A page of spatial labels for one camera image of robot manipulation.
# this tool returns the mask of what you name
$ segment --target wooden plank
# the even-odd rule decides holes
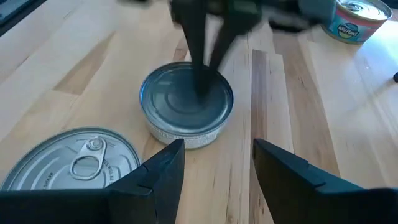
[[[105,60],[106,50],[114,34],[98,43],[53,88],[65,93],[81,95]]]
[[[109,0],[87,0],[11,76],[0,83],[0,139],[41,94],[52,89],[98,42],[118,26],[118,13],[136,21],[141,9],[121,10]]]
[[[251,139],[263,138],[293,152],[292,129],[281,55],[252,51]],[[250,171],[250,223],[274,223],[254,164]]]
[[[0,83],[24,63],[84,0],[48,0],[0,38]]]
[[[372,144],[382,121],[374,113],[373,99],[368,98],[351,56],[341,48],[308,46],[312,59],[317,58],[313,62],[341,177],[363,187],[385,186],[376,156],[380,149]]]
[[[76,95],[47,91],[0,142],[0,181],[34,146],[61,131]]]
[[[274,43],[276,52],[284,58],[294,153],[339,175],[322,99],[299,40],[292,35],[275,33]]]

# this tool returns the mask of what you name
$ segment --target can lid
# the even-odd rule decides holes
[[[119,134],[78,128],[34,147],[10,171],[1,190],[104,188],[139,165],[134,148]]]
[[[388,6],[381,1],[337,0],[337,3],[349,12],[367,19],[384,21],[392,15]]]
[[[217,72],[208,97],[197,98],[190,62],[175,62],[158,68],[140,90],[142,110],[149,122],[171,134],[195,136],[221,126],[232,110],[233,94]]]

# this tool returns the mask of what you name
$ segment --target can label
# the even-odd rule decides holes
[[[349,15],[336,10],[333,22],[328,30],[335,36],[349,42],[364,42],[381,26],[382,23],[371,22],[365,19],[350,17]]]
[[[170,144],[176,139],[184,139],[185,148],[186,149],[195,149],[199,147],[206,146],[212,143],[216,138],[218,133],[223,129],[224,124],[218,129],[211,131],[206,134],[198,135],[198,136],[179,136],[176,134],[167,133],[158,127],[154,126],[152,123],[147,121],[147,125],[150,133],[160,142],[164,144]]]

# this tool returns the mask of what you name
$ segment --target cat food can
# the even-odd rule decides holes
[[[337,0],[331,24],[322,26],[327,34],[348,44],[362,44],[392,16],[380,0]]]
[[[190,62],[164,65],[144,80],[141,108],[149,131],[159,141],[184,139],[185,148],[194,149],[213,142],[223,129],[234,100],[227,80],[217,72],[205,98],[197,96],[193,85]]]
[[[28,152],[1,190],[101,189],[140,166],[136,150],[103,128],[78,128],[53,136]]]

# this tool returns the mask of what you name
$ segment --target wood grain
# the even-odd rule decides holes
[[[169,13],[163,1],[48,0],[0,37],[0,179],[38,142],[81,126],[121,133],[143,161],[161,150],[139,87],[157,67],[190,60]],[[206,63],[219,26],[208,18]],[[272,223],[254,137],[362,187],[398,186],[397,30],[391,19],[348,45],[320,27],[274,34],[264,21],[238,38],[220,68],[233,112],[213,144],[187,151],[177,223]]]
[[[76,99],[76,95],[50,90],[30,107],[11,132],[0,141],[0,158],[6,158],[1,160],[1,180],[34,146],[61,131]]]
[[[106,50],[114,33],[98,43],[64,78],[53,88],[65,93],[81,95],[94,74],[105,60]]]
[[[294,153],[339,175],[322,99],[305,63],[299,40],[276,33],[274,43],[276,52],[284,58]]]
[[[253,50],[251,68],[251,139],[263,138],[294,152],[282,56]],[[250,180],[249,222],[273,223],[252,162]]]
[[[22,65],[85,0],[48,0],[0,38],[0,83]]]

